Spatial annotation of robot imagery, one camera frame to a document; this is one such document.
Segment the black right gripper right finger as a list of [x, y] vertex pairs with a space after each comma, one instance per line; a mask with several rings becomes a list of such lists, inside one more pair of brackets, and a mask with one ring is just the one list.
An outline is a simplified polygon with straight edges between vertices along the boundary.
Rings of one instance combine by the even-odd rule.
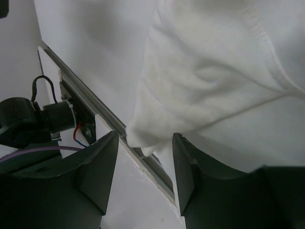
[[181, 216], [188, 229], [302, 229], [304, 167], [231, 168], [173, 135]]

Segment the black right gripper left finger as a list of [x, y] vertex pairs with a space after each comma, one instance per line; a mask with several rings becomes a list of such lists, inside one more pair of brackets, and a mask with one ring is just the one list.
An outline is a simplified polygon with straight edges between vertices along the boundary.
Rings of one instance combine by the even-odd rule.
[[17, 169], [0, 164], [3, 229], [98, 229], [106, 214], [119, 136], [111, 131], [63, 159]]

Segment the white t shirt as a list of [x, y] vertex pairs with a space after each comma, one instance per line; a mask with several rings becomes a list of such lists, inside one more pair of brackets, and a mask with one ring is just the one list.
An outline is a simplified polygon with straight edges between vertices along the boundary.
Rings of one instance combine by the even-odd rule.
[[127, 142], [150, 155], [174, 133], [304, 94], [304, 1], [160, 0]]

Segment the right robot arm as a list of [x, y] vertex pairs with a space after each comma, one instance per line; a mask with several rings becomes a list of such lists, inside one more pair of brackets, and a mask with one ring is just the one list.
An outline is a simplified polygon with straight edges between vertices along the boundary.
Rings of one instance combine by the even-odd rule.
[[[119, 136], [112, 131], [65, 159], [17, 169], [23, 156], [57, 146], [54, 133], [79, 126], [77, 105], [13, 97], [0, 104], [0, 143], [15, 152], [0, 160], [0, 226], [3, 229], [98, 229], [106, 214]], [[244, 173], [173, 135], [180, 214], [188, 229], [302, 229], [305, 169], [262, 167]]]

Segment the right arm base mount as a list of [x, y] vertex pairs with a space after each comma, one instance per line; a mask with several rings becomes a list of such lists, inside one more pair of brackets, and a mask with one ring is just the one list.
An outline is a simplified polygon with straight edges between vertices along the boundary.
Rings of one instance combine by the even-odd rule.
[[81, 100], [71, 86], [65, 81], [59, 83], [61, 91], [60, 104], [60, 125], [57, 132], [80, 127], [79, 131], [84, 136], [88, 144], [96, 141], [96, 125], [94, 114], [88, 106]]

